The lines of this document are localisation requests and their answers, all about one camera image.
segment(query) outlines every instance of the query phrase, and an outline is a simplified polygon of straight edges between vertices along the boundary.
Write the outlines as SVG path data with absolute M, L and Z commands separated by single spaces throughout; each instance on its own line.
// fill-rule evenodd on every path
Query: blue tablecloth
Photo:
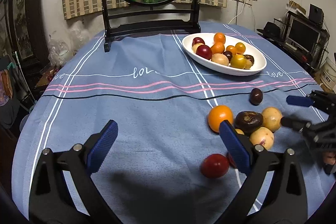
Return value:
M 103 49 L 103 32 L 96 35 L 62 68 L 48 86 L 19 138 L 12 169 L 13 200 L 28 216 L 34 168 L 45 147 L 70 149 L 99 132 L 108 120 L 119 135 L 100 170 L 91 177 L 108 205 L 124 223 L 213 223 L 243 183 L 245 175 L 230 168 L 217 180 L 199 172 L 202 160 L 226 154 L 220 137 L 206 122 L 215 105 L 261 112 L 275 106 L 283 115 L 296 113 L 314 123 L 327 118 L 310 107 L 290 106 L 288 95 L 306 95 L 320 87 L 296 62 L 256 33 L 236 25 L 201 23 L 202 32 L 223 32 L 257 47 L 267 67 L 253 76 L 230 76 L 190 59 L 181 41 L 186 34 L 124 37 Z M 248 102 L 258 87 L 264 100 Z M 216 99 L 198 100 L 218 95 Z M 293 148 L 299 157 L 311 215 L 335 179 L 315 163 L 302 136 L 287 128 L 275 133 L 272 151 Z M 251 212 L 260 209 L 272 174 L 268 174 Z M 86 212 L 66 174 L 77 208 Z

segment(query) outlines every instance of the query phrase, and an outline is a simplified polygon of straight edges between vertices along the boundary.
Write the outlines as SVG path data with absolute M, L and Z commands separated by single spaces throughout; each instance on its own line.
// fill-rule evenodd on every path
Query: computer monitor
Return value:
M 320 32 L 303 22 L 293 19 L 288 38 L 303 50 L 313 53 L 320 39 Z

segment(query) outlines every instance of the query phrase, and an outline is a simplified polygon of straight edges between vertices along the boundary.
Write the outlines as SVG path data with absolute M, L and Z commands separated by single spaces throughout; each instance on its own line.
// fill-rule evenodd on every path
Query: monitor screen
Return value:
M 311 52 L 314 49 L 314 43 L 317 42 L 319 33 L 309 26 L 293 19 L 291 30 L 288 38 L 301 45 L 307 51 Z

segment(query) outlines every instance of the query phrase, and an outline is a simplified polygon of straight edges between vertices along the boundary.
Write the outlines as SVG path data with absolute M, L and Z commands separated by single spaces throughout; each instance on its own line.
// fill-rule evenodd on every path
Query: black wooden frame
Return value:
M 49 51 L 43 29 L 41 0 L 25 0 L 25 12 L 26 12 L 26 25 L 33 56 L 27 57 L 24 60 L 22 60 L 20 55 L 18 55 L 20 63 L 22 68 L 26 68 L 31 65 L 37 65 L 38 67 L 40 67 L 40 69 L 42 69 L 49 63 L 48 60 Z M 9 24 L 10 38 L 13 44 L 12 51 L 19 52 L 14 27 L 13 0 L 8 0 L 8 24 Z
M 102 14 L 105 26 L 104 51 L 109 52 L 111 42 L 114 40 L 116 36 L 120 35 L 127 35 L 139 32 L 165 31 L 165 30 L 184 30 L 189 33 L 201 32 L 201 28 L 198 24 L 198 17 L 200 11 L 200 5 L 198 3 L 198 0 L 192 1 L 191 9 L 169 9 L 169 10 L 153 9 L 154 6 L 164 5 L 172 1 L 173 0 L 167 0 L 153 5 L 140 4 L 138 2 L 128 1 L 132 6 L 149 6 L 150 10 L 112 14 L 109 13 L 107 9 L 107 0 L 101 0 Z M 111 28 L 110 26 L 110 20 L 112 19 L 129 17 L 129 16 L 139 16 L 139 15 L 153 15 L 153 14 L 190 14 L 190 19 L 188 21 L 184 21 L 181 19 L 152 20 L 145 22 L 142 21 L 142 22 L 122 24 L 115 28 Z

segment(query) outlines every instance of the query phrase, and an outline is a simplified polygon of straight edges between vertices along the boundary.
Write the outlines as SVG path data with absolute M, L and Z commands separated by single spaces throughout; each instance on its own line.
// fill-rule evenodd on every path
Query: black stripe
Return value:
M 283 92 L 289 92 L 289 91 L 292 91 L 292 90 L 298 90 L 298 89 L 304 88 L 307 85 L 317 85 L 317 84 L 306 84 L 302 87 L 295 88 L 295 89 L 290 89 L 290 90 L 281 90 L 279 88 L 276 88 L 276 89 L 273 89 L 273 90 L 263 91 L 263 93 L 269 93 L 269 92 L 273 92 L 273 91 L 276 91 L 276 90 L 281 90 Z M 64 98 L 56 96 L 54 94 L 46 94 L 46 95 L 42 95 L 41 97 L 56 97 L 58 99 L 69 100 L 69 99 L 88 99 L 88 98 L 99 97 L 99 96 L 114 96 L 114 97 L 135 99 L 135 100 L 139 100 L 139 101 L 165 101 L 165 100 L 174 99 L 174 98 L 178 98 L 178 97 L 189 97 L 189 98 L 192 98 L 192 99 L 205 101 L 205 100 L 211 100 L 211 99 L 216 99 L 216 98 L 221 98 L 221 97 L 234 96 L 234 95 L 246 95 L 246 94 L 250 94 L 250 92 L 223 94 L 223 95 L 217 95 L 217 96 L 208 97 L 208 98 L 196 98 L 196 97 L 192 97 L 192 96 L 189 96 L 189 95 L 186 95 L 186 94 L 180 94 L 180 95 L 173 95 L 173 96 L 170 96 L 170 97 L 159 98 L 159 99 L 145 99 L 145 98 L 137 98 L 137 97 L 131 97 L 131 96 L 125 96 L 125 95 L 119 95 L 119 94 L 108 94 L 108 93 L 107 94 L 95 94 L 95 95 L 83 96 L 83 97 L 64 97 Z

